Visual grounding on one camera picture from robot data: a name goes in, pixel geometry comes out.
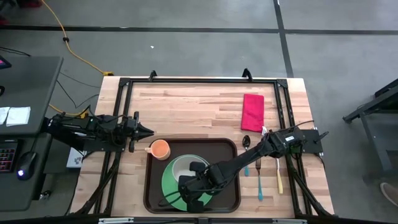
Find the wooden table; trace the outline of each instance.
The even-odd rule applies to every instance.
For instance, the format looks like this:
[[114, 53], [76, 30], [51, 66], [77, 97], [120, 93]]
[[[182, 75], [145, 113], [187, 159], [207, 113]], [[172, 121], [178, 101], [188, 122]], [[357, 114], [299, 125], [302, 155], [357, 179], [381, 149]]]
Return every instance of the wooden table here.
[[[120, 77], [105, 77], [99, 94], [96, 114], [112, 114]], [[312, 119], [304, 81], [290, 78], [290, 98], [296, 123]], [[118, 181], [114, 196], [112, 216], [153, 217], [143, 204], [144, 179], [147, 154], [144, 148], [158, 138], [229, 138], [235, 142], [238, 154], [244, 152], [242, 138], [251, 137], [252, 145], [261, 138], [259, 133], [240, 130], [243, 94], [253, 93], [264, 96], [264, 124], [268, 129], [278, 130], [279, 119], [276, 110], [275, 93], [268, 84], [237, 83], [136, 83], [132, 88], [129, 114], [140, 112], [140, 122], [154, 130], [155, 135], [136, 143], [134, 153], [124, 152], [119, 166]], [[283, 108], [285, 100], [281, 94]], [[124, 102], [121, 102], [122, 113]], [[310, 129], [312, 123], [301, 128]], [[81, 208], [98, 186], [104, 153], [96, 152], [84, 160], [81, 168], [71, 212]], [[319, 158], [303, 155], [307, 185], [314, 196], [333, 213], [325, 171]], [[257, 171], [249, 165], [250, 176], [240, 173], [241, 204], [233, 213], [227, 214], [184, 214], [179, 217], [253, 217], [267, 218], [294, 217], [292, 199], [287, 177], [285, 159], [280, 159], [280, 172], [284, 193], [278, 194], [276, 164], [271, 157], [262, 158], [261, 182], [264, 200], [257, 199]], [[103, 207], [108, 195], [105, 190]], [[302, 193], [298, 190], [300, 208], [304, 211]]]

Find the gray floor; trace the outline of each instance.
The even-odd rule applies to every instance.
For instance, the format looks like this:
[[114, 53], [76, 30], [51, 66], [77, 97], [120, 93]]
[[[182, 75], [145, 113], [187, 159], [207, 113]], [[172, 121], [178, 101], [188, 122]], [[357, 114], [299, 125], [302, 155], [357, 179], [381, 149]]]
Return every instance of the gray floor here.
[[[394, 0], [280, 0], [287, 29], [398, 29]], [[68, 26], [277, 28], [271, 0], [48, 0]], [[55, 25], [38, 9], [10, 10], [13, 24]], [[256, 77], [286, 77], [278, 34], [69, 32], [76, 53], [116, 75], [229, 76], [248, 67]], [[398, 208], [380, 193], [378, 183], [362, 176], [378, 170], [360, 121], [341, 119], [397, 78], [398, 36], [288, 35], [294, 77], [304, 78], [312, 114], [323, 140], [326, 174], [337, 215], [398, 222]], [[61, 32], [0, 30], [0, 45], [32, 55], [61, 55], [62, 72], [92, 85], [102, 76], [71, 56]], [[59, 81], [79, 104], [99, 92], [62, 75]], [[77, 112], [56, 87], [52, 104]], [[63, 215], [73, 194], [76, 174], [54, 175], [54, 195], [26, 212], [0, 213], [0, 219]]]

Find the cable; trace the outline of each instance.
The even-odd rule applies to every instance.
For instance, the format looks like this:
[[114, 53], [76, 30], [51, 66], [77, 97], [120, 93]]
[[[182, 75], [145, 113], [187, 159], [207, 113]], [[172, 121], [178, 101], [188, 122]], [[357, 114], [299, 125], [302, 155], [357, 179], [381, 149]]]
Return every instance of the cable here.
[[96, 96], [99, 96], [99, 94], [94, 94], [94, 95], [92, 95], [91, 97], [85, 99], [83, 102], [81, 102], [79, 105], [77, 105], [76, 108], [80, 107], [83, 103], [86, 103], [87, 101], [89, 101], [90, 99], [92, 99], [92, 98], [94, 98], [94, 97], [96, 97]]
[[70, 95], [68, 94], [68, 92], [63, 88], [63, 86], [61, 85], [61, 83], [57, 80], [57, 83], [60, 85], [61, 89], [65, 92], [65, 94], [68, 96], [69, 100], [72, 101], [73, 105], [75, 105], [75, 108], [77, 108], [77, 105], [75, 103], [75, 101], [72, 99], [72, 97], [70, 97]]
[[323, 169], [326, 170], [326, 168], [325, 168], [325, 162], [323, 161], [322, 157], [321, 157], [318, 153], [314, 153], [314, 155], [317, 156], [317, 157], [321, 160], [322, 165], [323, 165]]
[[167, 197], [169, 197], [169, 196], [171, 196], [171, 195], [175, 195], [175, 194], [177, 194], [177, 193], [178, 193], [178, 190], [177, 190], [177, 191], [174, 191], [174, 192], [172, 192], [172, 193], [167, 194], [162, 200], [160, 200], [160, 202], [159, 202], [157, 205], [160, 206], [160, 207], [166, 207], [166, 206], [168, 206], [168, 205], [172, 205], [174, 202], [180, 200], [181, 195], [178, 196], [175, 200], [173, 200], [173, 201], [171, 201], [171, 202], [167, 202], [167, 203], [162, 203], [162, 202], [163, 202], [164, 200], [166, 200]]
[[304, 122], [301, 122], [301, 123], [299, 123], [299, 124], [296, 124], [295, 126], [291, 126], [291, 127], [288, 127], [288, 128], [280, 129], [280, 130], [278, 130], [278, 131], [285, 131], [285, 130], [295, 129], [295, 128], [297, 128], [298, 126], [300, 126], [300, 125], [302, 125], [302, 124], [309, 123], [309, 122], [314, 122], [314, 120], [304, 121]]
[[28, 56], [28, 57], [31, 56], [31, 55], [28, 54], [28, 53], [21, 52], [21, 51], [19, 51], [19, 50], [9, 49], [9, 48], [7, 48], [7, 47], [0, 47], [0, 49], [2, 49], [2, 50], [5, 51], [5, 52], [12, 53], [12, 54], [26, 55], [26, 56]]
[[66, 76], [66, 77], [68, 77], [68, 78], [70, 78], [71, 80], [74, 80], [74, 81], [76, 81], [76, 82], [78, 82], [78, 83], [81, 83], [81, 84], [83, 84], [83, 85], [90, 86], [90, 87], [94, 87], [94, 88], [101, 88], [100, 86], [93, 86], [93, 85], [89, 85], [89, 84], [87, 84], [87, 83], [83, 83], [83, 82], [81, 82], [81, 81], [79, 81], [79, 80], [76, 80], [76, 79], [74, 79], [74, 78], [72, 78], [72, 77], [70, 77], [70, 76], [68, 76], [68, 75], [66, 75], [66, 74], [64, 74], [64, 73], [62, 73], [62, 72], [60, 72], [60, 74]]
[[0, 49], [0, 50], [3, 51], [3, 52], [10, 53], [10, 54], [16, 54], [16, 55], [23, 55], [23, 56], [26, 56], [26, 54], [20, 54], [20, 53], [18, 53], [18, 52], [12, 52], [12, 51], [8, 51], [8, 50], [4, 50], [4, 49]]
[[[76, 105], [75, 101], [71, 98], [71, 96], [67, 93], [67, 91], [64, 89], [64, 87], [61, 85], [61, 83], [57, 80], [57, 83], [60, 85], [61, 89], [65, 92], [65, 94], [68, 96], [68, 98], [72, 101], [73, 105], [75, 105], [75, 108], [79, 108], [83, 103], [86, 103], [88, 100], [99, 96], [99, 94], [95, 94], [92, 95], [91, 97], [87, 98], [85, 101], [81, 102], [79, 105]], [[59, 112], [59, 113], [64, 113], [64, 111], [56, 108], [54, 105], [49, 105], [51, 108], [53, 108], [55, 111]], [[81, 113], [65, 113], [66, 115], [70, 115], [70, 116], [80, 116], [82, 115], [86, 110], [88, 109], [88, 107], [83, 110]]]
[[31, 149], [30, 149], [29, 152], [32, 152], [33, 148], [36, 146], [37, 138], [38, 138], [38, 137], [35, 136], [35, 140], [33, 141], [32, 147], [31, 147]]
[[114, 120], [116, 120], [116, 119], [119, 119], [119, 118], [121, 118], [121, 117], [127, 118], [127, 116], [125, 116], [125, 115], [122, 114], [122, 115], [119, 115], [119, 116], [117, 116], [117, 117], [115, 117], [115, 118], [113, 118], [113, 119], [104, 121], [104, 123], [109, 123], [109, 122], [114, 121]]
[[67, 45], [67, 48], [69, 50], [69, 52], [75, 56], [76, 58], [80, 59], [82, 62], [85, 62], [86, 64], [88, 64], [89, 66], [93, 67], [95, 70], [101, 72], [103, 75], [107, 76], [107, 75], [113, 75], [113, 72], [104, 72], [101, 69], [99, 69], [97, 66], [93, 65], [92, 63], [90, 63], [89, 61], [79, 57], [77, 54], [75, 54], [72, 49], [69, 46], [69, 38], [67, 36], [67, 33], [65, 32], [65, 29], [63, 28], [63, 25], [61, 24], [60, 20], [58, 19], [57, 15], [55, 14], [55, 12], [51, 9], [51, 7], [45, 3], [44, 0], [42, 0], [43, 4], [47, 7], [47, 9], [49, 9], [49, 11], [53, 14], [54, 18], [57, 20], [58, 24], [60, 25], [62, 32], [63, 32], [63, 41], [64, 43]]
[[89, 106], [88, 107], [88, 111], [91, 113], [91, 115], [93, 115], [93, 117], [95, 117], [96, 119], [98, 119], [98, 120], [102, 120], [102, 119], [100, 119], [99, 117], [97, 117], [97, 116], [95, 116], [95, 114], [92, 112], [92, 110], [91, 110], [91, 107]]
[[77, 117], [81, 116], [83, 113], [85, 113], [85, 112], [88, 110], [88, 108], [90, 108], [90, 107], [91, 107], [91, 105], [88, 105], [88, 106], [86, 107], [86, 109], [84, 109], [81, 113], [78, 113], [78, 114], [76, 114], [75, 116], [73, 116], [73, 117], [71, 117], [71, 118], [68, 118], [68, 119], [62, 119], [62, 121], [70, 121], [70, 120], [73, 119], [73, 118], [77, 118]]

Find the orange cup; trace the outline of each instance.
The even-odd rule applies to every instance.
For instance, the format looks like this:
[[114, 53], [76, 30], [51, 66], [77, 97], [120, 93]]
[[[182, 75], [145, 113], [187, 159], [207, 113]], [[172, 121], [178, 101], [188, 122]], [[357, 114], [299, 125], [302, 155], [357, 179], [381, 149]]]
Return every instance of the orange cup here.
[[145, 148], [145, 151], [151, 153], [158, 160], [165, 160], [170, 156], [169, 144], [161, 139], [152, 142], [150, 147]]

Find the yellow cable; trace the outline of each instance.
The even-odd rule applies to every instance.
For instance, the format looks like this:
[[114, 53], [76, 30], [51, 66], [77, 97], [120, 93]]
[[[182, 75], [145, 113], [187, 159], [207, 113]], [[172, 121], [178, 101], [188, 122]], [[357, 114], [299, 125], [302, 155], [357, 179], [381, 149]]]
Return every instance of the yellow cable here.
[[[60, 27], [61, 27], [61, 29], [62, 29], [63, 36], [64, 36], [65, 38], [68, 38], [67, 33], [65, 32], [65, 29], [63, 28], [63, 25], [62, 25], [61, 21], [58, 19], [58, 17], [57, 17], [57, 15], [55, 14], [55, 12], [51, 9], [51, 7], [50, 7], [47, 3], [45, 3], [44, 0], [42, 0], [42, 2], [43, 2], [43, 4], [47, 7], [47, 9], [50, 10], [50, 12], [53, 14], [54, 18], [57, 20], [58, 24], [60, 25]], [[70, 48], [68, 41], [64, 41], [64, 42], [65, 42], [65, 44], [67, 45], [67, 48], [68, 48], [69, 52], [70, 52], [73, 56], [75, 56], [76, 58], [80, 59], [82, 62], [87, 63], [88, 65], [90, 65], [91, 67], [93, 67], [93, 68], [96, 69], [97, 71], [101, 72], [101, 73], [102, 73], [103, 75], [105, 75], [105, 76], [107, 76], [107, 75], [113, 75], [113, 72], [104, 72], [104, 71], [102, 71], [101, 69], [99, 69], [97, 66], [93, 65], [92, 63], [90, 63], [89, 61], [87, 61], [87, 60], [85, 60], [85, 59], [79, 57], [79, 55], [75, 54], [75, 53], [72, 51], [72, 49]], [[62, 111], [62, 110], [60, 110], [60, 109], [54, 107], [53, 105], [49, 105], [49, 106], [50, 106], [51, 108], [53, 108], [55, 111], [59, 112], [59, 113], [63, 113], [63, 112], [64, 112], [64, 111]], [[66, 113], [66, 115], [77, 116], [77, 115], [80, 114], [80, 117], [81, 117], [81, 118], [84, 118], [85, 115], [86, 115], [86, 113], [84, 113], [85, 111], [82, 111], [81, 113]]]
[[[60, 22], [60, 20], [58, 19], [57, 15], [56, 15], [56, 14], [54, 13], [54, 11], [50, 8], [50, 6], [49, 6], [47, 3], [45, 3], [44, 0], [42, 0], [42, 2], [43, 2], [43, 4], [47, 7], [47, 9], [49, 9], [50, 12], [54, 15], [55, 19], [57, 20], [58, 24], [60, 25], [60, 27], [61, 27], [61, 29], [62, 29], [64, 38], [68, 38], [67, 33], [65, 32], [65, 29], [63, 28], [63, 25], [61, 24], [61, 22]], [[103, 75], [105, 75], [105, 76], [107, 76], [107, 75], [113, 75], [113, 72], [104, 72], [104, 71], [102, 71], [101, 69], [99, 69], [97, 66], [93, 65], [92, 63], [90, 63], [89, 61], [87, 61], [87, 60], [85, 60], [85, 59], [79, 57], [77, 54], [75, 54], [75, 53], [72, 51], [72, 49], [69, 47], [68, 41], [69, 41], [69, 40], [64, 40], [64, 42], [65, 42], [66, 45], [67, 45], [67, 48], [68, 48], [69, 52], [70, 52], [73, 56], [75, 56], [76, 58], [80, 59], [82, 62], [87, 63], [88, 65], [90, 65], [91, 67], [95, 68], [97, 71], [101, 72], [101, 73], [102, 73]]]
[[[56, 108], [56, 107], [54, 107], [53, 105], [49, 105], [51, 108], [53, 108], [56, 112], [59, 112], [59, 113], [63, 113], [64, 111], [62, 111], [62, 110], [60, 110], [60, 109], [58, 109], [58, 108]], [[81, 119], [83, 119], [83, 118], [85, 118], [86, 117], [86, 115], [88, 115], [88, 112], [86, 111], [87, 110], [87, 108], [85, 109], [85, 110], [83, 110], [82, 112], [80, 112], [80, 113], [65, 113], [66, 115], [70, 115], [70, 116], [78, 116], [79, 115], [79, 117], [81, 118]]]

